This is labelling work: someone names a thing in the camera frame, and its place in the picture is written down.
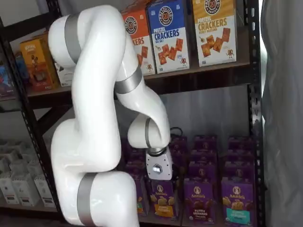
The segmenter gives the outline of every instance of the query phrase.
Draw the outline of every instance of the shelving unit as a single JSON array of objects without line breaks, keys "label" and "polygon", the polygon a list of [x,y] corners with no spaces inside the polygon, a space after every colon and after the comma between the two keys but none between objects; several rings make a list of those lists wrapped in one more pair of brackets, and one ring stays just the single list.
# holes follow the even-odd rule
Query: shelving unit
[{"label": "shelving unit", "polygon": [[[63,220],[57,192],[55,189],[51,160],[47,152],[43,134],[62,117],[72,105],[71,88],[61,87],[55,90],[36,93],[26,91],[16,67],[15,58],[9,42],[44,27],[49,27],[61,16],[57,0],[46,0],[49,12],[25,21],[4,27],[0,20],[0,56],[5,64],[9,77],[14,85],[15,97],[0,98],[0,113],[21,111],[28,133],[38,154],[45,177],[49,184],[56,212],[39,206],[33,209],[23,209],[20,206],[2,206],[0,213],[25,217],[48,217]],[[190,69],[145,77],[147,86],[158,94],[187,92],[201,89],[231,87],[246,85],[248,87],[248,118],[250,134],[257,141],[255,153],[255,188],[258,227],[265,226],[265,187],[263,167],[263,128],[261,107],[261,75],[260,75],[260,34],[259,34],[259,5],[256,0],[244,0],[245,28],[238,31],[237,61],[208,67],[198,67],[197,59],[193,56]],[[34,109],[51,108],[39,120]],[[150,213],[140,218],[141,226],[194,226],[182,215],[178,221],[158,219]]]}]

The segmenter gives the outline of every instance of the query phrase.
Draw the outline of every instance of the black metal frame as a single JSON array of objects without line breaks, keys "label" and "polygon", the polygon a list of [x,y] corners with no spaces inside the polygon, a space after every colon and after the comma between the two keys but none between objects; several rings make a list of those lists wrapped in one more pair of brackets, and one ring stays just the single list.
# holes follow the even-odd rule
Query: black metal frame
[{"label": "black metal frame", "polygon": [[[46,0],[49,13],[4,27],[0,19],[0,55],[10,79],[20,106],[27,130],[38,154],[39,161],[54,198],[58,217],[63,217],[59,206],[57,192],[51,168],[51,160],[46,150],[42,135],[71,107],[71,93],[65,90],[61,93],[51,93],[41,96],[27,97],[21,77],[16,67],[9,41],[28,33],[48,27],[61,15],[57,0]],[[257,0],[244,1],[244,22],[249,29],[250,65],[233,68],[191,73],[188,76],[171,76],[146,80],[148,86],[158,94],[185,92],[215,87],[228,87],[247,84],[249,100],[250,133],[257,141],[255,160],[255,191],[258,227],[266,226],[265,222],[265,186],[263,165],[263,127],[261,105],[261,74],[260,74],[260,33],[259,5]],[[36,120],[33,109],[52,107],[39,121]]]}]

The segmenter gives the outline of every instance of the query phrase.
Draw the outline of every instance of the orange cracker box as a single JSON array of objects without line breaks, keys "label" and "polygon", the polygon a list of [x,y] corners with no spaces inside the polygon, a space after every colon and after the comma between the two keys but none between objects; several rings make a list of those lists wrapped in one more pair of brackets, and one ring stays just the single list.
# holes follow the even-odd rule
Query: orange cracker box
[{"label": "orange cracker box", "polygon": [[31,40],[20,43],[34,91],[44,91],[56,88],[58,78],[48,49],[45,35],[39,35]]},{"label": "orange cracker box", "polygon": [[147,10],[157,73],[189,69],[186,2],[157,0]]},{"label": "orange cracker box", "polygon": [[192,0],[199,65],[236,61],[234,0]]},{"label": "orange cracker box", "polygon": [[138,3],[122,12],[125,29],[133,39],[134,49],[144,76],[155,74],[152,42],[148,31],[145,3]]}]

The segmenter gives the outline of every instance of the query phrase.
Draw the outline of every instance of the yellow cracker box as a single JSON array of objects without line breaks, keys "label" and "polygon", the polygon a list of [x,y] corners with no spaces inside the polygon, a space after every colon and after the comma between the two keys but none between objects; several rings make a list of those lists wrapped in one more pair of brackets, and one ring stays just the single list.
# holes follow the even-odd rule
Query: yellow cracker box
[{"label": "yellow cracker box", "polygon": [[20,43],[20,49],[34,91],[56,88],[58,78],[45,35]]},{"label": "yellow cracker box", "polygon": [[234,0],[193,0],[199,65],[236,61]]}]

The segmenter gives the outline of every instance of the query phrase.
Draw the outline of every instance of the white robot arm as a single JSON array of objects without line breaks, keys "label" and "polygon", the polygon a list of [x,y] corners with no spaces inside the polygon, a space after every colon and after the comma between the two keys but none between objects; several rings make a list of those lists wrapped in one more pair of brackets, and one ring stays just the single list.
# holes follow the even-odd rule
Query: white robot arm
[{"label": "white robot arm", "polygon": [[125,107],[141,113],[128,139],[135,148],[149,148],[151,179],[172,176],[170,132],[162,101],[144,83],[122,16],[99,6],[62,17],[50,28],[49,46],[61,66],[75,67],[75,119],[57,127],[51,147],[63,215],[74,225],[138,227],[134,181],[110,171],[121,157],[113,91]]}]

